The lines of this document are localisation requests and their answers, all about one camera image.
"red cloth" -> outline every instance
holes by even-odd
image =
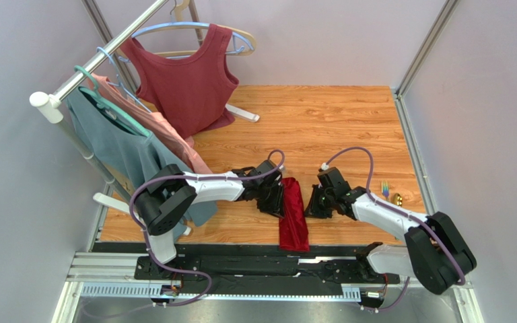
[[[282,185],[284,219],[279,220],[279,247],[290,251],[310,251],[300,185],[292,177],[283,178]]]
[[[134,38],[121,45],[141,79],[137,97],[154,104],[183,139],[234,122],[225,109],[238,86],[226,63],[231,36],[232,30],[211,24],[203,45],[185,59],[155,55]]]

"folded red fabric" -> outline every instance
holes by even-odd
[[[279,220],[279,247],[289,251],[310,251],[300,185],[292,177],[283,178],[282,185],[284,219]]]

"wall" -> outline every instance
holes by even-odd
[[[104,183],[33,107],[100,45],[79,1],[0,1],[0,322],[50,322]]]
[[[517,3],[462,0],[405,102],[485,321],[517,322]]]
[[[152,0],[97,0],[123,30]],[[241,84],[397,86],[444,0],[196,0],[202,22],[250,32],[258,43],[228,64]],[[146,23],[170,21],[173,0]],[[188,10],[185,18],[190,19]],[[196,49],[194,30],[141,36],[152,51]]]

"light blue hanger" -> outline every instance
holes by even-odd
[[[147,111],[148,113],[151,113],[151,110],[149,110],[148,107],[146,107],[142,102],[141,100],[137,99],[135,97],[135,95],[133,95],[126,87],[125,85],[123,85],[123,82],[121,81],[121,76],[119,76],[119,69],[117,68],[117,65],[115,65],[115,61],[113,60],[113,57],[111,55],[109,55],[109,53],[104,50],[102,47],[98,47],[97,48],[97,51],[98,52],[103,52],[105,54],[105,56],[107,56],[107,58],[109,59],[109,63],[111,65],[113,65],[113,68],[115,69],[115,77],[117,78],[117,81],[119,83],[115,84],[113,82],[107,82],[109,85],[113,85],[113,86],[116,86],[116,87],[119,87],[121,89],[123,89],[123,91],[133,99],[133,101],[135,101],[135,103],[137,103],[138,105],[142,106],[143,109],[145,109],[145,111]]]
[[[91,75],[89,72],[87,72],[83,67],[76,65],[74,67],[75,71],[79,71],[83,73],[86,77],[88,77],[92,83],[93,83],[93,89],[88,89],[85,86],[78,87],[79,90],[82,93],[85,93],[92,97],[93,100],[97,103],[97,108],[99,110],[103,110],[103,114],[107,114],[111,119],[116,120],[117,115],[114,115],[110,110],[115,111],[118,116],[125,119],[127,122],[131,124],[131,127],[127,124],[121,122],[120,120],[116,121],[119,126],[124,128],[128,133],[133,135],[142,135],[145,137],[148,137],[151,135],[151,133],[145,129],[140,123],[138,123],[134,118],[129,116],[125,111],[121,110],[118,106],[113,104],[113,102],[107,100],[106,98],[102,97],[99,93],[99,82]]]
[[[154,25],[154,26],[150,26],[150,27],[146,27],[146,28],[143,28],[141,30],[138,30],[135,33],[133,33],[133,35],[131,35],[131,37],[135,38],[135,37],[140,36],[142,34],[146,34],[148,32],[153,32],[153,31],[156,31],[156,30],[159,30],[159,29],[163,29],[163,28],[167,28],[167,27],[171,27],[171,26],[189,26],[189,27],[205,27],[205,28],[208,28],[210,26],[210,24],[207,24],[205,22],[166,22],[164,24],[158,24],[158,25]],[[242,36],[241,34],[239,34],[237,32],[233,32],[233,45],[235,46],[235,48],[236,48],[236,45],[234,43],[235,38],[241,39],[247,45],[249,50],[251,50],[251,51],[254,50],[254,47],[251,45],[251,43],[250,43],[250,41],[248,39],[246,39],[244,36]],[[227,52],[226,54],[227,55],[235,55],[235,54],[241,53],[244,49],[245,49],[245,46],[241,46],[239,49],[232,50],[230,52]],[[168,59],[182,59],[182,58],[185,58],[185,57],[188,57],[188,56],[177,56],[177,57],[167,57],[167,58]],[[126,63],[129,62],[128,59],[122,59],[121,57],[119,59],[121,61],[123,61],[123,62],[126,62]]]

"clothing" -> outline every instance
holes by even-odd
[[[234,121],[225,109],[239,83],[226,63],[231,36],[211,24],[198,51],[176,60],[146,51],[134,38],[121,45],[141,79],[137,97],[154,104],[182,138]]]
[[[153,134],[189,168],[198,174],[212,174],[203,158],[175,131],[175,128],[161,115],[161,112],[148,113],[142,107],[135,105],[133,99],[124,97],[105,76],[92,74],[99,83],[99,93],[102,97],[115,103],[121,110],[127,112]]]
[[[82,89],[78,87],[65,100],[77,136],[99,160],[127,176],[135,188],[168,164],[191,171],[151,131],[117,107],[101,109],[96,99]],[[199,226],[216,212],[214,202],[197,203],[188,208],[184,217]],[[179,223],[173,229],[173,236],[176,239],[184,231],[185,226]]]
[[[310,251],[308,227],[300,185],[295,178],[283,178],[284,218],[279,220],[279,247],[289,251]]]

